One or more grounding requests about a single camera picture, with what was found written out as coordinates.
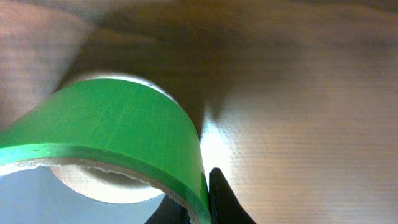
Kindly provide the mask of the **green tape roll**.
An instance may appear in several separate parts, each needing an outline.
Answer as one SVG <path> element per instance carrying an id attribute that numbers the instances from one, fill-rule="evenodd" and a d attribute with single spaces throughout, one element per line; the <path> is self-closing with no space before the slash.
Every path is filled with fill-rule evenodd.
<path id="1" fill-rule="evenodd" d="M 167 95 L 92 79 L 65 87 L 1 131 L 1 174 L 38 166 L 95 167 L 164 191 L 192 223 L 210 223 L 197 131 Z"/>

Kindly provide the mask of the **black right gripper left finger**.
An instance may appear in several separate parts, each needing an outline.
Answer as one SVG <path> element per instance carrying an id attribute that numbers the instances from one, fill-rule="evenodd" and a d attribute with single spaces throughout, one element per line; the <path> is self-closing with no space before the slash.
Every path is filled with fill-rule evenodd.
<path id="1" fill-rule="evenodd" d="M 190 224 L 186 208 L 166 195 L 145 224 Z"/>

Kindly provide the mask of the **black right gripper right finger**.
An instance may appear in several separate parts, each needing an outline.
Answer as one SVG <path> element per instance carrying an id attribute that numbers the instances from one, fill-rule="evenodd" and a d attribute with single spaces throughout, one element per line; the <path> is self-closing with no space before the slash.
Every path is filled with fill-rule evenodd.
<path id="1" fill-rule="evenodd" d="M 243 209 L 220 168 L 209 173 L 212 224 L 256 224 Z"/>

